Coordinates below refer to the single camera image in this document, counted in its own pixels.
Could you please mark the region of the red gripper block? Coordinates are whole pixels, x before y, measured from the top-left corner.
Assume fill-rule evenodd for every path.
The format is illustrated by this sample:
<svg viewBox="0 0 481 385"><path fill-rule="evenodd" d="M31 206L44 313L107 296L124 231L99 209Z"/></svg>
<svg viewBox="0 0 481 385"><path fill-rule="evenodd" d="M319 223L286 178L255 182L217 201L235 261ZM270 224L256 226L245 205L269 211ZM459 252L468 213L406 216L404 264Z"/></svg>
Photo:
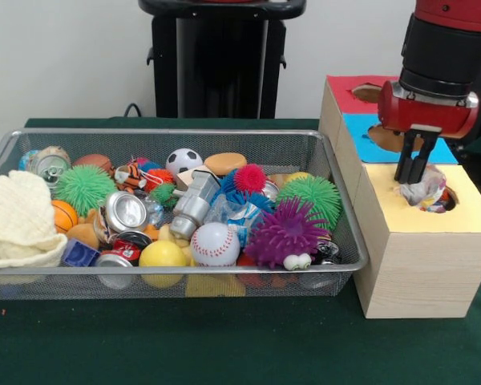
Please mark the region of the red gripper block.
<svg viewBox="0 0 481 385"><path fill-rule="evenodd" d="M463 99L438 99L409 91L397 81L384 82L378 97L378 118L385 129L405 132L394 179L419 183L439 135L463 138L474 127L478 112L479 98L473 91ZM436 132L422 135L423 144L413 160L416 132L411 129Z"/></svg>

